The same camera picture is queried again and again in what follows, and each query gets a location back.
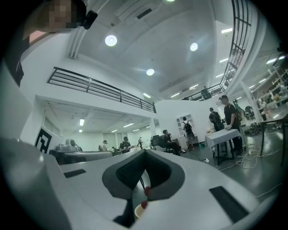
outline railing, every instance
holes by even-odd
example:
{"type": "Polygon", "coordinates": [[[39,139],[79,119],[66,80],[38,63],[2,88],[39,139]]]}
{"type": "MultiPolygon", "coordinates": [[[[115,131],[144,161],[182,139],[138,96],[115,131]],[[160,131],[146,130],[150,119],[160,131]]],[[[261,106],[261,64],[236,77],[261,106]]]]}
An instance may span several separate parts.
{"type": "MultiPolygon", "coordinates": [[[[210,88],[207,88],[207,91],[208,91],[208,94],[206,94],[206,95],[207,95],[207,99],[209,99],[209,98],[215,97],[215,96],[223,93],[224,89],[223,89],[221,84],[216,84],[210,88]]],[[[186,99],[184,98],[182,100],[187,100],[187,98],[188,98],[188,100],[190,100],[190,101],[203,101],[204,100],[203,95],[205,95],[205,93],[202,94],[202,92],[198,92],[198,93],[192,94],[191,96],[186,97],[186,99]]]]}
{"type": "Polygon", "coordinates": [[[54,67],[47,83],[94,94],[156,113],[154,103],[151,104],[114,86],[69,70],[54,67]]]}
{"type": "Polygon", "coordinates": [[[221,86],[225,90],[237,72],[247,47],[251,31],[252,10],[248,0],[232,0],[234,25],[230,55],[221,86]]]}

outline ceiling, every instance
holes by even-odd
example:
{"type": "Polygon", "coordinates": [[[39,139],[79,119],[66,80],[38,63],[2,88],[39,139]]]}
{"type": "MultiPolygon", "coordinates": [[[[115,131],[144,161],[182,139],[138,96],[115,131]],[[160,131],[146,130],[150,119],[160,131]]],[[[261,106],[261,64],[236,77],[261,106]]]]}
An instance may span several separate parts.
{"type": "Polygon", "coordinates": [[[216,45],[215,28],[227,26],[215,26],[210,0],[139,0],[128,7],[132,1],[107,2],[86,32],[79,54],[128,76],[141,85],[140,90],[158,99],[170,99],[195,84],[199,91],[216,72],[225,69],[226,64],[216,70],[215,63],[219,64],[217,58],[228,57],[231,41],[227,40],[232,33],[228,38],[222,36],[216,45]],[[149,8],[152,12],[137,19],[149,8]],[[105,44],[108,35],[117,37],[115,46],[105,44]],[[195,52],[190,50],[192,43],[198,44],[195,52]],[[146,75],[150,68],[155,70],[152,76],[146,75]]]}
{"type": "MultiPolygon", "coordinates": [[[[270,24],[267,24],[266,33],[261,48],[252,66],[243,78],[243,82],[247,86],[255,85],[255,87],[257,87],[259,85],[259,81],[261,81],[264,76],[267,75],[268,69],[272,70],[273,63],[266,63],[270,59],[279,57],[280,53],[277,51],[279,42],[280,39],[273,27],[270,24]]],[[[243,91],[242,86],[238,85],[232,94],[234,97],[241,97],[245,95],[245,92],[243,91]]]]}
{"type": "Polygon", "coordinates": [[[132,132],[133,130],[144,128],[150,125],[150,118],[114,112],[105,109],[82,107],[72,103],[61,103],[42,100],[42,105],[51,110],[56,116],[62,129],[68,132],[84,133],[116,133],[132,132]],[[84,126],[80,126],[80,119],[84,119],[84,126]],[[123,126],[134,123],[134,125],[124,128],[123,126]]]}

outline ceiling light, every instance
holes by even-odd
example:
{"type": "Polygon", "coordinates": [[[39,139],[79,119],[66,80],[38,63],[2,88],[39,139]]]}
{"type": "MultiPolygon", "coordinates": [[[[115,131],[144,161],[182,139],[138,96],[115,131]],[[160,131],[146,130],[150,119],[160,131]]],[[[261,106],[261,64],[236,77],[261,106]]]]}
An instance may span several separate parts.
{"type": "Polygon", "coordinates": [[[107,46],[115,46],[117,43],[117,38],[114,35],[108,35],[105,38],[105,43],[107,46]]]}
{"type": "Polygon", "coordinates": [[[144,95],[145,97],[150,98],[150,96],[149,96],[148,94],[143,93],[143,95],[144,95]]]}
{"type": "Polygon", "coordinates": [[[268,65],[268,64],[270,64],[272,62],[275,62],[276,60],[277,60],[276,58],[273,58],[273,59],[269,60],[268,62],[266,62],[266,65],[268,65]]]}
{"type": "Polygon", "coordinates": [[[126,128],[126,127],[128,127],[128,126],[130,126],[130,125],[133,125],[134,123],[131,123],[131,124],[128,124],[128,125],[125,125],[125,126],[123,126],[123,128],[126,128]]]}
{"type": "Polygon", "coordinates": [[[152,76],[153,74],[154,74],[154,69],[148,69],[147,71],[146,71],[146,74],[148,75],[148,76],[152,76]]]}
{"type": "Polygon", "coordinates": [[[80,126],[83,126],[83,125],[84,125],[84,121],[85,121],[84,119],[80,119],[79,125],[80,125],[80,126]]]}
{"type": "Polygon", "coordinates": [[[221,33],[222,33],[222,34],[228,33],[228,32],[231,32],[232,30],[233,30],[233,28],[226,29],[226,30],[222,30],[221,33]]]}
{"type": "Polygon", "coordinates": [[[198,49],[197,43],[192,43],[191,46],[190,46],[190,50],[191,50],[191,51],[195,51],[195,50],[197,50],[197,49],[198,49]]]}
{"type": "Polygon", "coordinates": [[[219,61],[219,63],[221,63],[221,62],[225,62],[225,61],[227,61],[228,59],[229,59],[229,58],[225,58],[225,59],[219,61]]]}
{"type": "Polygon", "coordinates": [[[198,84],[196,84],[196,85],[194,85],[194,86],[190,87],[190,89],[189,89],[189,90],[191,90],[191,89],[195,89],[195,87],[196,87],[196,86],[198,86],[198,84]]]}
{"type": "MultiPolygon", "coordinates": [[[[176,96],[177,96],[177,95],[179,95],[179,94],[180,94],[180,93],[176,93],[176,94],[175,94],[175,95],[173,95],[172,97],[176,97],[176,96]]],[[[172,97],[171,97],[171,98],[172,98],[172,97]]]]}
{"type": "Polygon", "coordinates": [[[218,75],[218,76],[216,76],[216,77],[221,77],[221,76],[223,76],[224,74],[220,74],[220,75],[218,75]]]}

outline floor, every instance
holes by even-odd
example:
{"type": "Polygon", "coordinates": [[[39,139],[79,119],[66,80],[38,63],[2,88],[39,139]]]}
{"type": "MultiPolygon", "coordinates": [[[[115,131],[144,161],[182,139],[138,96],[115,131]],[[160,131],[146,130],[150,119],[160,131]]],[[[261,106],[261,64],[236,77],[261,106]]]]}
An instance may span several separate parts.
{"type": "MultiPolygon", "coordinates": [[[[262,134],[255,135],[253,137],[245,136],[245,142],[248,146],[248,149],[259,149],[258,146],[261,146],[262,134]]],[[[271,190],[274,186],[282,183],[284,177],[287,174],[288,169],[288,155],[285,156],[284,164],[281,167],[281,157],[282,157],[282,144],[283,144],[283,134],[282,131],[274,131],[274,132],[265,132],[265,141],[263,155],[268,154],[270,152],[276,152],[274,155],[269,155],[266,157],[258,157],[257,164],[256,160],[244,160],[246,168],[254,168],[253,169],[245,169],[243,168],[243,164],[234,165],[237,160],[241,158],[237,158],[235,160],[226,160],[222,162],[219,166],[219,170],[223,169],[223,173],[229,176],[230,178],[236,180],[238,183],[246,187],[249,191],[251,191],[255,196],[259,196],[265,192],[271,190]]],[[[195,146],[194,151],[187,152],[185,154],[181,154],[181,157],[199,160],[199,159],[209,159],[209,165],[212,167],[217,166],[217,159],[213,159],[213,154],[208,147],[199,147],[195,146]]],[[[150,184],[149,177],[145,172],[142,176],[145,186],[150,184]]],[[[281,186],[276,187],[272,192],[265,194],[261,197],[258,197],[259,201],[263,201],[272,193],[277,193],[281,186]]],[[[147,200],[147,197],[144,194],[143,188],[140,184],[135,187],[133,191],[133,206],[135,207],[140,204],[143,200],[147,200]]]]}

